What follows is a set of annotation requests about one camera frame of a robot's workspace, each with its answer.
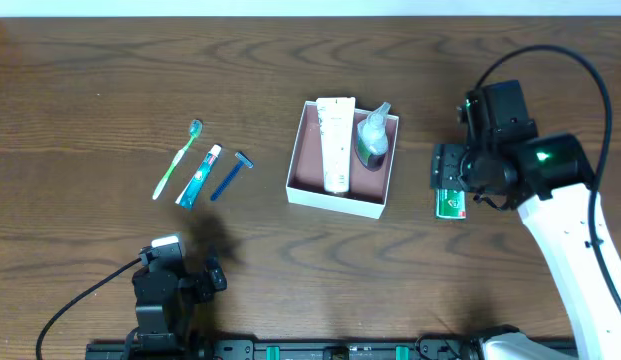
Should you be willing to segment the green soap box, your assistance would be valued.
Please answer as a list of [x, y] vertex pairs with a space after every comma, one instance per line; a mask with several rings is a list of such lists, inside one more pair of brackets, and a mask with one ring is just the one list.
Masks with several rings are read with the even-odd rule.
[[447, 220], [466, 219], [465, 193], [459, 190], [435, 190], [435, 217]]

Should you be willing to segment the clear pump bottle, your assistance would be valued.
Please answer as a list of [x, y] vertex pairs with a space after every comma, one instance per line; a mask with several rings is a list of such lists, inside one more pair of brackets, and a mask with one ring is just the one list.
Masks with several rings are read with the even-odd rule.
[[362, 165], [370, 171], [381, 168], [388, 152], [386, 122], [390, 109], [391, 104], [384, 102], [357, 125], [356, 154]]

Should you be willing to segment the white cream tube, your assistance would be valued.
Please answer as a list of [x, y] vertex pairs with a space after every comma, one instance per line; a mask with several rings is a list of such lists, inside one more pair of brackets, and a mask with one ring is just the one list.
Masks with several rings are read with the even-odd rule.
[[324, 190], [333, 194], [349, 191], [354, 97], [316, 100], [321, 137]]

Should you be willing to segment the green white toothbrush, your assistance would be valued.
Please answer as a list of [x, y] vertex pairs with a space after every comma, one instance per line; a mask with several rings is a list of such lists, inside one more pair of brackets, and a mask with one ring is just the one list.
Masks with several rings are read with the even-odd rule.
[[158, 182], [152, 194], [153, 200], [157, 200], [159, 198], [167, 182], [169, 181], [173, 171], [175, 170], [177, 165], [180, 163], [181, 159], [186, 154], [186, 152], [189, 150], [192, 143], [201, 135], [202, 131], [203, 131], [203, 123], [199, 119], [194, 119], [189, 126], [190, 138], [188, 142], [175, 154], [167, 171], [164, 173], [164, 175]]

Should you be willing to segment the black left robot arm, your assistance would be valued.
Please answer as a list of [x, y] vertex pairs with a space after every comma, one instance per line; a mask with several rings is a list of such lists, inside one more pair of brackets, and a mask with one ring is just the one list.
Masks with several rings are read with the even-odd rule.
[[216, 250], [199, 272], [188, 272], [179, 242], [153, 244], [139, 253], [132, 278], [138, 326], [124, 341], [123, 359], [210, 359], [211, 346], [191, 326], [197, 304], [227, 289]]

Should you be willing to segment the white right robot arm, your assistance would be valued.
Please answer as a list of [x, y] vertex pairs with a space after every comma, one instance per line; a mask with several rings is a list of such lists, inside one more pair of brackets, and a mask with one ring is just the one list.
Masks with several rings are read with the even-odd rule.
[[431, 163], [436, 213], [451, 218], [463, 196], [514, 210], [539, 246], [570, 320], [581, 359], [621, 359], [621, 257], [595, 173], [575, 136], [539, 136], [518, 81], [467, 93], [458, 107], [463, 144], [439, 144]]

